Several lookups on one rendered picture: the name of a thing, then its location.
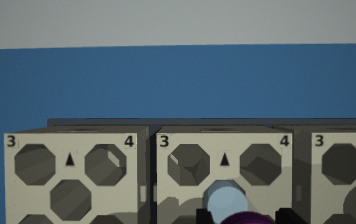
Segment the blue bench mat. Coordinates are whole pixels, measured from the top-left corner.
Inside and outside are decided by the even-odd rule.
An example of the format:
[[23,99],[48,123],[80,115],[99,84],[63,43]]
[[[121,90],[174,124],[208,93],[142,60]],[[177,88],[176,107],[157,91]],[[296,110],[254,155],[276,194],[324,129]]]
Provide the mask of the blue bench mat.
[[356,118],[356,44],[0,49],[0,224],[4,133],[141,118]]

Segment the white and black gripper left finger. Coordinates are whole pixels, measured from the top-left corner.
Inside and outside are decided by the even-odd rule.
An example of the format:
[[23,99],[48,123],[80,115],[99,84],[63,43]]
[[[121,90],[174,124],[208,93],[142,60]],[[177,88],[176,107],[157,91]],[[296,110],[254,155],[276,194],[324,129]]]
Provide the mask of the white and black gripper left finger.
[[214,224],[211,211],[207,211],[207,208],[196,208],[196,224]]

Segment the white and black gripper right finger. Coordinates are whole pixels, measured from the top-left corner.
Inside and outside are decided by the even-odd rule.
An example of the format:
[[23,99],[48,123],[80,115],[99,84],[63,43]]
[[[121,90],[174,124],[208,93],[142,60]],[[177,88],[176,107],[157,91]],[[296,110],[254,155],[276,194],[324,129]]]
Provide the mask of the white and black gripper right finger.
[[275,212],[275,224],[308,224],[291,208],[279,208]]

